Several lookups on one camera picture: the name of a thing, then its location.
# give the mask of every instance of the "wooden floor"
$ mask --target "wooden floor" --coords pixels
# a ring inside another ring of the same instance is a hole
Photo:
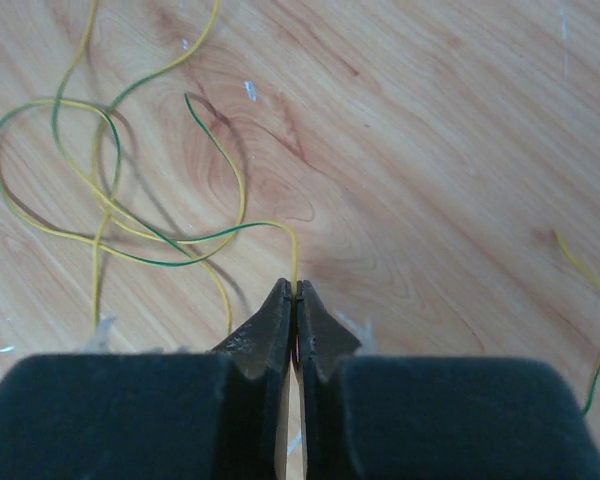
[[[0,1],[0,118],[54,95],[88,8]],[[211,8],[102,1],[67,96],[109,103],[190,48]],[[552,229],[600,277],[600,0],[224,1],[201,50],[120,108],[121,202],[195,235],[230,226],[238,195],[184,92],[245,172],[247,219],[293,226],[302,278],[330,309],[369,320],[381,353],[540,358],[584,401],[600,296]],[[92,233],[101,212],[56,153],[49,120],[40,108],[10,124],[8,184],[49,222]],[[97,119],[63,110],[60,121],[88,168]],[[107,238],[179,259],[114,228]],[[214,257],[237,324],[289,276],[289,258],[271,228]],[[87,245],[29,228],[0,199],[0,378],[32,353],[82,348],[90,288]],[[225,335],[220,295],[196,266],[106,258],[102,313],[115,315],[117,351],[200,351]],[[295,399],[291,417],[290,442]],[[600,382],[588,422],[600,447]]]

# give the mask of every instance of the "wire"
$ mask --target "wire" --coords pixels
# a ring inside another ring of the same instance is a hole
[[[571,250],[569,250],[569,247],[567,247],[567,244],[565,243],[564,239],[562,238],[562,235],[560,234],[560,232],[556,231],[556,239],[558,240],[558,245],[560,245],[560,248],[562,249],[562,252],[564,253],[564,255],[569,259],[569,261],[571,262],[571,264],[575,267],[575,269],[580,272],[580,274],[586,278],[589,283],[591,283],[591,285],[593,285],[595,287],[596,290],[598,290],[598,292],[600,292],[600,280],[598,280],[592,273],[591,271],[587,268],[587,266],[582,263],[580,260],[578,260],[573,253],[571,253]],[[596,361],[593,364],[593,369],[591,371],[591,375],[589,378],[589,388],[587,391],[587,401],[585,403],[584,408],[582,409],[582,414],[586,415],[587,413],[589,413],[589,410],[591,409],[591,406],[593,405],[593,397],[595,395],[595,391],[596,391],[596,384],[598,383],[598,377],[600,376],[600,350],[598,351],[598,355],[596,357]]]
[[[80,59],[84,56],[84,52],[86,50],[86,47],[88,45],[88,42],[89,42],[89,39],[91,36],[91,32],[93,30],[93,25],[95,22],[95,14],[96,14],[96,10],[97,10],[97,0],[92,0],[91,7],[89,10],[89,16],[87,19],[87,25],[85,27],[85,32],[83,33],[82,39],[80,40],[78,51],[77,51],[76,55],[74,56],[74,59],[71,62],[71,65],[67,69],[67,72],[64,74],[64,76],[60,82],[60,85],[58,87],[58,90],[56,92],[55,97],[52,99],[51,98],[38,99],[38,100],[34,100],[31,102],[25,103],[23,105],[20,105],[19,107],[16,107],[13,110],[7,112],[7,114],[0,120],[0,132],[1,132],[1,130],[6,125],[6,123],[11,118],[13,118],[15,115],[17,115],[25,110],[28,110],[30,108],[33,108],[33,107],[38,107],[38,106],[43,106],[43,105],[52,105],[53,111],[52,111],[52,116],[51,116],[51,125],[52,125],[53,137],[54,137],[56,146],[57,146],[58,150],[60,151],[60,153],[65,158],[65,160],[67,161],[70,168],[91,189],[91,192],[94,195],[96,201],[98,202],[98,205],[104,212],[103,219],[102,219],[102,221],[96,231],[96,234],[94,236],[88,236],[88,235],[82,235],[82,234],[78,234],[78,233],[68,232],[68,231],[56,228],[54,226],[46,225],[45,223],[38,221],[31,214],[29,214],[27,212],[27,210],[25,208],[23,208],[22,206],[20,206],[18,204],[18,202],[13,198],[10,190],[8,189],[8,187],[4,181],[4,177],[2,175],[2,171],[0,168],[0,194],[1,194],[2,198],[4,199],[7,207],[15,215],[17,215],[20,219],[22,219],[29,225],[31,225],[34,228],[37,228],[38,230],[41,230],[43,232],[46,232],[46,233],[49,233],[49,234],[52,234],[55,236],[67,238],[67,239],[81,241],[81,242],[92,245],[93,268],[92,268],[92,309],[91,310],[92,310],[92,319],[93,319],[94,327],[97,326],[97,323],[99,321],[99,296],[100,296],[100,286],[101,286],[100,285],[101,275],[100,275],[99,254],[100,254],[100,249],[102,249],[112,255],[115,255],[115,256],[118,256],[121,258],[125,258],[125,259],[131,260],[131,261],[145,263],[145,264],[151,264],[151,265],[165,266],[165,267],[180,267],[180,266],[192,265],[195,263],[201,263],[205,267],[205,269],[209,272],[209,274],[212,276],[212,279],[214,280],[214,282],[215,282],[216,286],[218,287],[220,294],[222,296],[224,307],[225,307],[225,312],[226,312],[227,334],[229,334],[232,330],[232,315],[231,315],[231,306],[230,306],[230,302],[229,302],[229,297],[227,295],[226,289],[225,289],[224,285],[222,284],[218,274],[213,270],[213,268],[207,262],[205,262],[205,260],[208,259],[209,257],[211,257],[212,255],[214,255],[215,253],[217,253],[218,251],[220,251],[222,248],[224,248],[228,244],[228,242],[231,241],[231,239],[235,236],[235,234],[238,231],[240,231],[242,229],[246,229],[246,228],[255,227],[255,226],[273,226],[273,227],[281,228],[289,234],[289,236],[291,238],[291,251],[292,251],[292,255],[291,255],[291,257],[292,257],[292,266],[291,266],[292,294],[295,298],[295,294],[296,294],[296,290],[297,290],[297,278],[298,278],[298,244],[297,244],[297,237],[296,237],[294,230],[291,227],[289,227],[288,225],[285,225],[280,222],[275,222],[275,221],[259,221],[259,222],[243,223],[245,211],[246,211],[246,188],[245,188],[244,179],[242,177],[242,174],[241,174],[240,170],[238,169],[236,163],[231,158],[231,156],[227,153],[227,151],[220,144],[220,142],[213,135],[213,133],[209,130],[209,128],[204,124],[204,122],[202,122],[202,120],[198,117],[198,115],[196,114],[195,110],[193,109],[191,102],[186,94],[185,94],[185,102],[186,102],[187,108],[189,109],[189,112],[194,117],[198,126],[205,132],[205,134],[209,137],[209,139],[212,141],[214,146],[218,149],[218,151],[222,154],[224,159],[227,161],[227,163],[231,167],[232,172],[236,178],[236,182],[238,185],[238,191],[239,191],[239,197],[240,197],[240,206],[239,206],[239,211],[238,211],[235,225],[231,228],[216,232],[211,235],[206,235],[206,236],[201,236],[201,237],[196,237],[196,238],[171,239],[167,235],[165,235],[165,234],[161,233],[160,231],[158,231],[157,229],[153,228],[151,225],[142,221],[136,215],[129,212],[127,209],[125,209],[120,204],[118,204],[117,200],[116,200],[116,194],[117,194],[117,190],[118,190],[120,172],[121,172],[122,147],[120,144],[120,138],[119,138],[118,132],[116,130],[115,124],[112,121],[111,117],[109,116],[109,113],[113,112],[115,110],[115,108],[136,88],[138,88],[141,85],[149,82],[150,80],[168,72],[172,68],[180,65],[181,63],[186,61],[189,57],[191,57],[191,55],[193,55],[193,53],[200,47],[200,45],[202,45],[205,38],[208,36],[209,32],[211,31],[211,28],[215,22],[217,14],[218,14],[219,5],[220,5],[219,0],[215,0],[213,10],[212,10],[210,19],[207,22],[207,25],[203,29],[203,32],[200,35],[200,37],[198,38],[198,40],[194,43],[194,45],[191,47],[191,49],[187,53],[178,57],[176,60],[174,60],[170,64],[162,67],[161,69],[157,70],[156,72],[151,73],[151,74],[141,78],[140,80],[136,81],[135,83],[133,83],[132,85],[127,87],[125,90],[123,90],[122,93],[120,93],[108,107],[100,108],[98,106],[89,104],[87,102],[81,102],[81,101],[76,101],[76,100],[67,100],[67,99],[63,98],[64,90],[66,89],[69,79],[71,78],[71,75],[72,75],[73,71],[75,70],[77,64],[79,63]],[[101,117],[101,122],[100,122],[100,125],[98,126],[98,130],[97,130],[96,136],[94,138],[94,143],[93,143],[92,152],[91,152],[91,176],[90,176],[90,178],[78,167],[78,165],[74,161],[73,157],[69,154],[69,152],[64,148],[64,146],[62,144],[62,141],[60,138],[60,130],[59,130],[59,126],[58,126],[59,110],[60,110],[61,106],[67,106],[67,107],[87,110],[87,111],[95,113]],[[106,193],[97,185],[97,175],[96,175],[98,157],[99,157],[98,153],[100,151],[102,135],[104,133],[105,128],[107,128],[107,127],[109,127],[111,129],[115,148],[116,148],[116,163],[115,163],[114,177],[113,177],[113,182],[112,182],[110,193]],[[137,229],[134,229],[134,228],[126,225],[125,223],[123,223],[122,221],[117,219],[114,216],[114,213],[121,215],[122,217],[126,218],[127,220],[131,220],[133,222],[138,223],[146,231],[137,230]],[[118,225],[119,227],[123,228],[124,230],[126,230],[134,235],[140,236],[142,238],[167,243],[170,246],[172,246],[173,248],[175,248],[176,250],[178,250],[179,252],[186,255],[188,257],[188,260],[180,261],[180,262],[164,262],[164,261],[153,260],[153,259],[136,256],[136,255],[118,250],[114,247],[111,247],[102,242],[102,235],[103,235],[104,231],[106,230],[106,227],[109,222],[112,222],[112,223]],[[207,252],[203,255],[196,255],[195,252],[192,252],[189,249],[185,248],[185,247],[188,247],[193,244],[206,242],[206,241],[210,241],[213,239],[222,239],[222,241],[215,248],[213,248],[212,250],[210,250],[209,252]]]

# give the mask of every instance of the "white speck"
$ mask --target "white speck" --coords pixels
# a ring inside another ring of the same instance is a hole
[[[287,458],[289,458],[293,450],[295,450],[295,448],[298,446],[300,440],[302,440],[302,432],[298,432],[296,436],[293,437],[293,440],[291,440],[291,443],[287,447]]]
[[[373,322],[370,319],[365,321],[364,327],[360,327],[344,313],[338,310],[335,313],[338,320],[344,322],[362,343],[362,346],[356,350],[356,355],[373,355],[377,352],[376,339],[373,336]]]
[[[101,316],[93,337],[91,337],[91,340],[87,342],[82,350],[87,353],[109,352],[109,331],[115,319],[115,315]]]
[[[258,99],[258,93],[256,92],[256,86],[251,80],[244,81],[244,88],[247,89],[247,95],[251,101],[255,102]]]
[[[567,11],[560,7],[560,18],[562,19],[562,42],[564,43],[564,79],[569,76],[569,27],[567,26]]]

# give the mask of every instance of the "wooden surface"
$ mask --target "wooden surface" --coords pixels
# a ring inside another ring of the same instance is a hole
[[[211,6],[101,2],[67,95],[110,102],[191,45]],[[55,93],[87,10],[86,0],[0,1],[0,117]],[[600,0],[226,0],[194,58],[120,109],[122,203],[201,234],[229,226],[238,200],[185,91],[218,112],[197,104],[246,174],[247,218],[297,229],[302,277],[329,308],[370,319],[380,352],[540,358],[583,401],[600,297],[551,231],[600,277]],[[99,210],[56,154],[49,118],[42,108],[12,123],[7,180],[47,220],[94,232]],[[63,111],[61,123],[87,168],[96,119]],[[108,237],[128,243],[116,229]],[[244,232],[214,260],[239,324],[288,276],[288,240]],[[28,228],[0,200],[0,349],[14,347],[0,352],[0,377],[26,355],[88,341],[90,269],[88,246]],[[204,350],[224,336],[199,267],[109,258],[102,311],[116,316],[119,351]],[[600,383],[588,421],[600,446]],[[300,458],[297,448],[290,478]]]

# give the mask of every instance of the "yellow-green wire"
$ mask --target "yellow-green wire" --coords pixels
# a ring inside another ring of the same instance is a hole
[[[204,39],[210,32],[210,30],[213,26],[213,23],[215,22],[215,19],[217,17],[218,11],[219,11],[219,0],[214,1],[213,10],[212,10],[212,13],[211,13],[211,16],[210,16],[210,19],[209,19],[207,25],[205,26],[205,28],[204,28],[202,34],[200,35],[200,37],[198,38],[198,40],[194,43],[192,48],[187,53],[183,54],[182,56],[177,58],[175,61],[171,62],[170,64],[166,65],[165,67],[161,68],[160,70],[143,77],[142,79],[138,80],[137,82],[135,82],[132,85],[130,85],[129,87],[127,87],[105,109],[96,107],[96,106],[88,104],[86,102],[66,100],[63,98],[64,90],[69,82],[69,79],[86,50],[86,46],[88,44],[88,41],[89,41],[89,38],[91,35],[91,31],[93,29],[93,24],[95,21],[96,10],[97,10],[97,1],[92,0],[90,11],[89,11],[89,16],[88,16],[88,20],[87,20],[87,26],[85,28],[85,32],[83,33],[83,37],[80,41],[78,51],[77,51],[71,65],[67,69],[67,72],[63,76],[62,81],[60,82],[60,85],[57,89],[55,98],[39,99],[39,100],[35,100],[33,102],[29,102],[27,104],[21,105],[20,107],[17,107],[15,109],[11,110],[10,112],[8,112],[0,120],[0,132],[1,132],[2,128],[9,121],[9,119],[11,119],[13,116],[17,115],[18,113],[20,113],[24,110],[27,110],[29,108],[32,108],[32,107],[37,107],[37,106],[42,106],[42,105],[52,105],[53,106],[52,115],[51,115],[51,123],[52,123],[53,137],[54,137],[56,146],[57,146],[58,150],[60,151],[60,153],[65,157],[65,160],[67,161],[69,166],[72,168],[72,170],[81,178],[81,180],[85,184],[87,184],[90,187],[92,193],[94,194],[96,200],[98,201],[98,204],[104,211],[104,217],[102,219],[102,222],[100,223],[100,226],[97,229],[96,235],[91,237],[91,236],[76,234],[76,233],[72,233],[72,232],[67,232],[67,231],[64,231],[61,229],[57,229],[55,227],[49,227],[49,226],[45,225],[44,223],[41,223],[38,220],[36,220],[34,217],[29,215],[26,210],[20,208],[18,203],[16,201],[14,201],[14,199],[11,197],[11,193],[10,193],[9,189],[6,187],[6,183],[4,182],[4,178],[2,177],[1,169],[0,169],[0,193],[3,197],[3,199],[5,200],[5,203],[10,208],[10,210],[14,214],[16,214],[18,217],[20,217],[22,220],[24,220],[27,223],[29,223],[30,225],[32,225],[33,227],[40,229],[42,231],[45,231],[46,233],[50,233],[50,234],[53,234],[56,236],[69,238],[69,239],[73,239],[73,240],[78,240],[78,241],[81,241],[84,243],[89,243],[92,245],[92,247],[93,247],[93,265],[94,265],[93,266],[93,275],[92,275],[92,284],[93,284],[92,285],[92,291],[93,291],[92,317],[93,317],[94,324],[97,324],[98,317],[99,317],[99,314],[98,314],[98,308],[99,308],[98,298],[99,298],[99,294],[100,294],[100,290],[99,290],[100,289],[99,251],[100,251],[100,249],[103,249],[104,251],[106,251],[108,253],[126,258],[128,260],[152,264],[152,265],[176,267],[176,266],[185,266],[185,265],[192,265],[195,263],[201,263],[207,269],[207,271],[211,274],[214,282],[216,283],[216,285],[218,286],[218,288],[220,290],[221,296],[223,298],[223,302],[225,304],[225,311],[226,311],[226,316],[227,316],[227,332],[229,333],[232,330],[232,318],[231,318],[231,307],[229,304],[229,299],[228,299],[226,289],[224,288],[224,285],[220,281],[218,274],[204,260],[208,259],[210,256],[214,255],[219,250],[221,250],[231,240],[231,238],[235,235],[235,233],[238,232],[239,230],[254,227],[254,226],[274,226],[274,227],[282,228],[282,229],[286,230],[287,233],[289,233],[290,237],[291,237],[291,244],[292,244],[291,279],[292,279],[292,291],[295,294],[295,289],[297,288],[296,287],[297,277],[298,277],[298,273],[297,273],[298,272],[298,268],[297,268],[298,248],[297,248],[297,240],[296,240],[295,232],[289,226],[284,225],[279,222],[274,222],[274,221],[243,223],[245,210],[246,210],[246,189],[245,189],[245,185],[244,185],[244,180],[242,178],[242,174],[240,173],[240,171],[237,168],[237,165],[235,164],[233,159],[229,156],[229,154],[226,152],[226,150],[218,142],[218,140],[215,138],[213,133],[211,133],[211,131],[204,124],[204,122],[202,122],[200,120],[200,118],[197,116],[197,114],[195,113],[195,111],[194,111],[193,107],[191,106],[191,103],[190,103],[188,97],[186,97],[186,95],[185,95],[185,101],[186,101],[187,107],[189,108],[190,113],[193,115],[194,119],[196,120],[196,122],[198,123],[200,128],[210,138],[210,140],[212,141],[214,146],[219,150],[219,152],[222,154],[222,156],[228,162],[228,164],[230,165],[230,167],[236,177],[236,181],[238,183],[239,196],[240,196],[240,208],[239,208],[239,212],[238,212],[238,218],[236,220],[236,225],[232,228],[222,230],[215,234],[206,235],[206,236],[202,236],[202,237],[196,237],[196,238],[188,238],[188,239],[174,240],[174,239],[171,239],[168,236],[164,235],[163,233],[159,232],[155,228],[151,227],[149,224],[142,221],[140,218],[138,218],[137,216],[135,216],[134,214],[132,214],[131,212],[129,212],[128,210],[123,208],[121,205],[119,205],[115,199],[116,193],[118,190],[120,174],[121,174],[121,168],[120,168],[121,161],[120,160],[121,160],[122,150],[121,150],[121,145],[120,145],[120,141],[119,141],[119,136],[115,129],[115,125],[114,125],[113,121],[111,120],[110,116],[108,115],[109,113],[113,112],[114,109],[116,108],[116,106],[118,106],[136,88],[138,88],[141,85],[149,82],[150,80],[162,75],[163,73],[166,73],[167,71],[171,70],[172,68],[181,64],[182,62],[186,61],[189,57],[191,57],[191,55],[193,55],[193,53],[203,43]],[[87,177],[87,175],[84,172],[82,172],[82,170],[80,170],[80,168],[77,166],[77,164],[75,163],[75,161],[73,160],[71,155],[68,153],[68,151],[64,148],[64,146],[62,144],[62,141],[60,138],[59,126],[58,126],[59,109],[61,106],[70,106],[73,108],[80,108],[80,109],[88,110],[88,111],[98,114],[102,118],[102,122],[101,122],[100,126],[98,127],[94,145],[92,147],[91,178]],[[112,188],[111,188],[110,193],[104,192],[102,189],[100,189],[98,187],[98,185],[96,183],[97,182],[96,165],[97,165],[97,159],[98,159],[98,152],[100,149],[102,134],[103,134],[104,128],[106,126],[111,128],[111,131],[112,131],[113,137],[114,137],[114,143],[116,146],[116,151],[117,151],[114,178],[113,178],[113,183],[112,183]],[[145,231],[133,229],[132,227],[122,223],[120,220],[118,220],[114,216],[114,213],[121,214],[124,218],[138,223]],[[101,241],[102,234],[103,234],[107,224],[109,223],[109,221],[112,221],[113,223],[120,226],[124,230],[127,230],[135,235],[139,235],[143,238],[148,238],[151,240],[158,240],[158,241],[167,243],[167,244],[171,245],[173,248],[175,248],[178,251],[180,251],[181,253],[183,253],[184,255],[186,255],[188,257],[188,260],[181,261],[181,262],[163,262],[163,261],[159,261],[159,260],[152,260],[152,259],[132,255],[132,254],[120,251],[118,249],[115,249],[106,244],[103,244]],[[193,252],[190,252],[187,248],[185,248],[188,245],[192,245],[192,244],[196,244],[196,243],[200,243],[200,242],[206,242],[206,241],[213,240],[216,238],[221,239],[223,237],[224,237],[224,240],[222,240],[219,245],[217,245],[214,249],[212,249],[210,252],[208,252],[204,255],[195,256],[193,254]]]
[[[600,280],[598,280],[591,273],[591,271],[587,268],[587,266],[584,263],[582,263],[580,260],[578,260],[575,257],[575,255],[573,255],[573,253],[571,253],[571,250],[569,250],[569,247],[567,247],[567,244],[565,243],[564,239],[562,238],[562,235],[560,234],[560,232],[556,231],[555,234],[556,234],[556,239],[558,241],[558,245],[562,249],[562,252],[564,253],[564,255],[569,259],[569,261],[575,267],[575,269],[578,272],[580,272],[580,274],[584,278],[586,278],[587,281],[589,283],[591,283],[591,285],[593,285],[593,287],[596,290],[598,290],[598,292],[600,292]],[[596,356],[596,361],[593,364],[593,370],[591,371],[591,375],[589,377],[589,387],[587,389],[587,400],[586,400],[585,406],[582,409],[583,415],[586,415],[587,413],[589,413],[589,410],[591,409],[591,406],[593,405],[593,397],[595,395],[596,384],[598,383],[599,376],[600,376],[600,350],[598,351],[598,355]]]

